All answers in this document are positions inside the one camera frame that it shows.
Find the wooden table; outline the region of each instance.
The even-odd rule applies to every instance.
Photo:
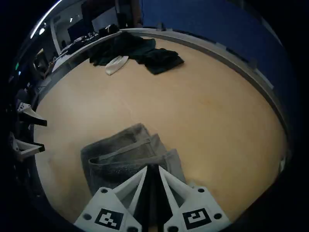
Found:
[[[206,186],[231,221],[275,180],[284,130],[262,95],[214,58],[156,39],[185,63],[160,75],[129,60],[112,76],[89,60],[41,101],[48,127],[35,127],[37,169],[51,205],[74,222],[91,199],[80,150],[142,122],[176,148],[188,182]]]

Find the white bracket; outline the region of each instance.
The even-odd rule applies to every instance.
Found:
[[[161,187],[156,185],[155,188],[164,188],[166,193],[163,196],[156,196],[157,204],[163,204],[164,198],[168,201],[166,208],[161,209],[163,212],[157,213],[164,215],[166,210],[171,210],[171,216],[165,223],[163,222],[164,225],[161,224],[164,232],[216,232],[230,224],[229,219],[207,188],[189,187],[162,167],[157,168],[155,172],[153,167],[145,167],[114,189],[101,187],[83,210],[75,225],[86,232],[147,231],[148,227],[142,228],[133,216],[136,215],[136,211],[140,210],[137,205],[143,187],[147,186],[149,181],[155,183],[157,177],[162,185]],[[132,201],[126,208],[122,200],[135,189]],[[178,205],[171,189],[183,199],[182,205]]]
[[[15,139],[14,134],[10,132],[10,144],[14,150],[14,154],[18,161],[23,161],[25,158],[45,151],[44,144],[40,143],[25,143]]]
[[[142,232],[142,226],[133,214],[146,172],[147,167],[114,189],[100,188],[74,225],[86,232]],[[126,209],[121,201],[136,187],[130,206]]]
[[[17,113],[24,113],[28,116],[30,123],[34,123],[41,126],[47,126],[47,121],[39,114],[34,112],[29,104],[20,103],[17,108]]]
[[[159,171],[173,214],[164,224],[164,232],[216,232],[230,224],[206,187],[191,188],[162,167],[159,167]],[[183,198],[184,202],[180,207],[171,189]]]

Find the ceiling light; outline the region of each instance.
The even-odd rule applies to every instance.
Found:
[[[43,34],[44,31],[45,31],[45,28],[41,28],[39,31],[39,35]]]
[[[37,23],[37,25],[35,26],[33,32],[30,35],[30,39],[32,39],[32,37],[34,36],[34,34],[36,33],[36,31],[38,30],[39,26],[41,25],[41,23],[44,21],[44,19],[47,17],[47,15],[61,2],[62,0],[59,0],[58,2],[55,3],[55,5],[53,5],[44,15],[43,17],[40,19],[40,21]]]

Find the computer monitor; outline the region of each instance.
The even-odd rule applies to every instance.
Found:
[[[79,20],[73,26],[68,28],[68,33],[71,39],[71,42],[76,40],[81,36],[86,36],[88,33],[93,31],[93,26],[85,24],[84,19]]]

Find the screw hole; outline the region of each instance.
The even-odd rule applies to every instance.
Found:
[[[128,227],[127,232],[138,232],[138,229],[136,227]]]
[[[218,220],[218,219],[222,218],[222,214],[221,213],[216,213],[214,215],[214,218]]]
[[[85,213],[85,214],[83,215],[83,218],[84,218],[85,220],[90,220],[90,219],[92,218],[92,216],[91,216],[90,214],[88,214],[88,213]]]
[[[170,226],[167,229],[168,232],[177,232],[178,231],[178,227],[177,226]]]

